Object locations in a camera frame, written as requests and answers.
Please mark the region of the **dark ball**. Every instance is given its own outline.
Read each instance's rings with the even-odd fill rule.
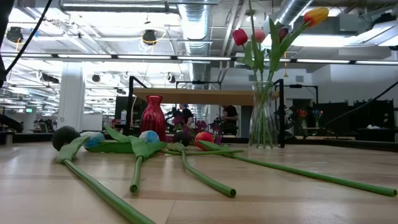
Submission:
[[[64,144],[71,143],[74,139],[80,137],[80,133],[71,126],[62,126],[57,129],[52,136],[52,146],[57,150],[61,150]]]
[[[189,134],[187,134],[187,133],[185,133],[183,131],[179,131],[179,132],[174,134],[173,142],[180,142],[185,147],[187,147],[189,145],[190,141],[191,141],[191,136],[189,136]]]

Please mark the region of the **light wood surface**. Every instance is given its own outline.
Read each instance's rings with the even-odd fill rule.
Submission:
[[[246,148],[233,145],[232,148]],[[50,143],[0,147],[1,223],[127,223],[64,165]],[[398,188],[398,154],[331,146],[246,150],[244,156]],[[233,187],[228,198],[187,172],[178,156],[143,164],[141,191],[129,193],[135,158],[81,149],[75,164],[156,223],[398,223],[398,199],[221,156],[189,157],[192,166]]]
[[[147,100],[147,95],[163,97],[162,103],[190,103],[202,105],[253,105],[252,91],[235,90],[187,90],[170,88],[135,88],[134,95]],[[275,91],[273,99],[279,97]]]

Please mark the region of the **shelf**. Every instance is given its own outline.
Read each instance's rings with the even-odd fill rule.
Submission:
[[[202,105],[253,105],[252,91],[238,90],[187,90],[171,88],[135,88],[134,95],[146,100],[147,95],[162,96],[162,103],[186,103]],[[279,97],[274,92],[273,99]]]

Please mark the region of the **red ball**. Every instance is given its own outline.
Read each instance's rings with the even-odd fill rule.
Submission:
[[[207,132],[198,133],[195,137],[195,145],[205,151],[206,149],[198,143],[198,140],[208,141],[214,143],[213,135]]]

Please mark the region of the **red vase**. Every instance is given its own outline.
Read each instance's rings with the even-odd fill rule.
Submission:
[[[141,132],[154,131],[159,136],[159,140],[166,142],[166,120],[160,103],[163,97],[147,96],[148,107],[145,109],[141,118]]]

